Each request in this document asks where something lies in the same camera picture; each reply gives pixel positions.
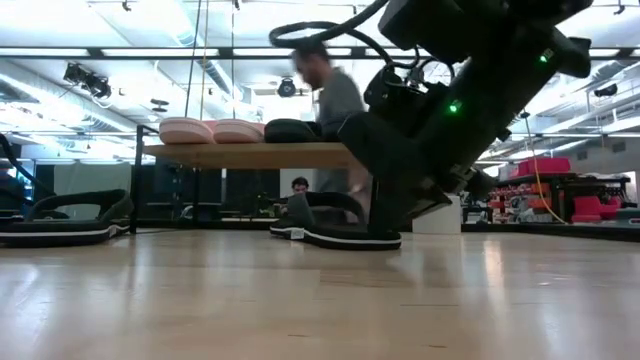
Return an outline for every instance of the person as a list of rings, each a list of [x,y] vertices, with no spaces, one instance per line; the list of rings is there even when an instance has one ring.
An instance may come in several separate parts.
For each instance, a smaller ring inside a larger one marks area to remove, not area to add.
[[[303,176],[299,176],[291,182],[291,190],[294,194],[302,194],[309,191],[309,181]]]
[[[350,114],[364,111],[360,91],[353,79],[341,69],[334,68],[323,43],[308,42],[296,48],[293,60],[304,82],[320,92],[319,114],[316,122],[324,133],[337,133]],[[318,192],[349,193],[368,210],[370,177],[366,170],[316,170],[315,186]],[[337,221],[343,218],[338,214]]]

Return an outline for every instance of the wooden bench top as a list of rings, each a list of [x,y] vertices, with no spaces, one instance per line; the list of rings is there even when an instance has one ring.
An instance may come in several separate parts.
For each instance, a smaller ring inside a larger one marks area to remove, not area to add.
[[[327,169],[357,164],[340,143],[151,145],[143,152],[210,169]]]

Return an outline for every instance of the wooden floor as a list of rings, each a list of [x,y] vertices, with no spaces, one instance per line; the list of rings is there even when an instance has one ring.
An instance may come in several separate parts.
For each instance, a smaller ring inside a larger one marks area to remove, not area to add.
[[[639,359],[640,245],[407,237],[387,253],[264,232],[0,249],[2,360]]]

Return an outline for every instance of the white box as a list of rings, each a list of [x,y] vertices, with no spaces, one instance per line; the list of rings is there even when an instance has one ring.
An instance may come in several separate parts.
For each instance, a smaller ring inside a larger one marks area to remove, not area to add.
[[[413,219],[416,234],[460,235],[462,233],[462,207],[460,197],[449,195],[452,204]]]

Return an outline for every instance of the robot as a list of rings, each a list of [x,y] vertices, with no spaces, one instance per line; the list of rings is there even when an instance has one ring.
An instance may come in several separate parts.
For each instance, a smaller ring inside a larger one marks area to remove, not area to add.
[[[301,22],[269,34],[276,47],[327,41],[349,34],[376,50],[386,65],[364,93],[369,110],[347,118],[338,136],[373,175],[369,231],[386,231],[450,204],[446,193],[476,197],[492,179],[473,168],[556,73],[587,77],[591,41],[567,38],[560,22],[592,0],[375,0],[342,24]],[[411,64],[394,62],[355,28],[387,5],[378,25],[397,47],[415,49]],[[325,29],[305,38],[281,38],[304,29]],[[422,62],[418,48],[431,55]],[[447,65],[448,86],[416,74],[431,61]],[[456,76],[453,65],[464,63]],[[408,69],[403,79],[396,69]]]

